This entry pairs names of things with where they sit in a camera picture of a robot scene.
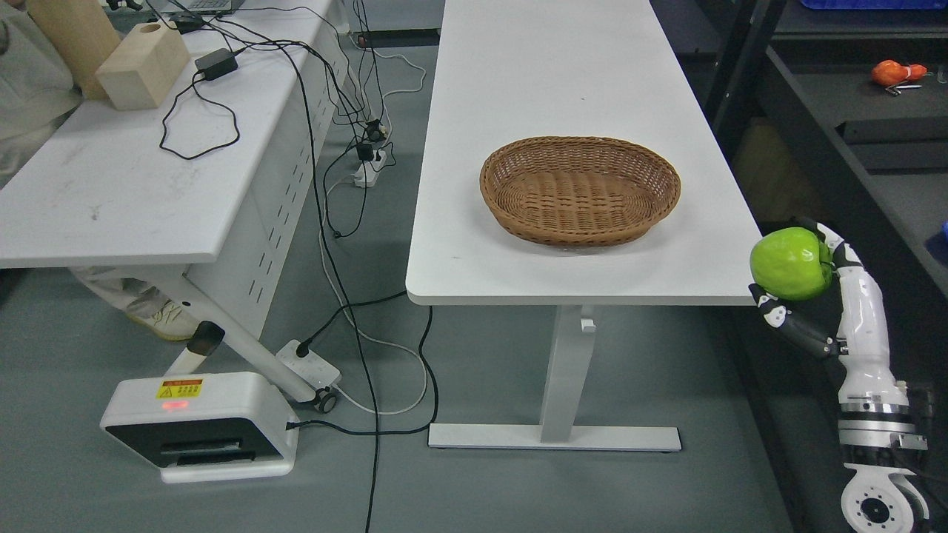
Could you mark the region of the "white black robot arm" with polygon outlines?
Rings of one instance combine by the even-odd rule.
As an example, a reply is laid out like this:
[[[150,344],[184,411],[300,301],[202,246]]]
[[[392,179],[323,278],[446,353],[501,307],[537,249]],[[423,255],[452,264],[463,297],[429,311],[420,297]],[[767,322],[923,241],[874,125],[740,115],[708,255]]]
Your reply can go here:
[[[927,439],[915,429],[907,385],[887,361],[842,355],[847,376],[838,393],[838,435],[844,466],[853,477],[844,487],[841,510],[858,532],[911,532],[930,518],[913,475],[897,452],[921,455]]]

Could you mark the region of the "white robot base unit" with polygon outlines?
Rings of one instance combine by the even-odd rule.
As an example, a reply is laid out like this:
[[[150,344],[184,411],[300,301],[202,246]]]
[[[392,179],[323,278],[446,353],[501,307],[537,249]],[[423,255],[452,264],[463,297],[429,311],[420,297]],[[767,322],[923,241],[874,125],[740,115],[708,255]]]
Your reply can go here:
[[[126,379],[101,428],[160,471],[165,483],[288,475],[298,421],[256,372]]]

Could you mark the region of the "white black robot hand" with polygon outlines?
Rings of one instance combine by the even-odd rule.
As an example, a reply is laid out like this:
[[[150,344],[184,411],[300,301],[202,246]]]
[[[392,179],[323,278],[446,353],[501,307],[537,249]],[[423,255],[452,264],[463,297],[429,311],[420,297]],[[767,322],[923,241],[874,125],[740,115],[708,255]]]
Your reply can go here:
[[[839,360],[842,355],[877,357],[887,361],[889,367],[888,328],[881,290],[860,257],[827,225],[801,217],[791,227],[808,229],[827,245],[832,254],[832,283],[815,298],[790,301],[768,293],[752,281],[749,290],[766,324],[814,355]],[[795,309],[796,304],[825,304],[830,297],[839,299],[837,325],[819,325]]]

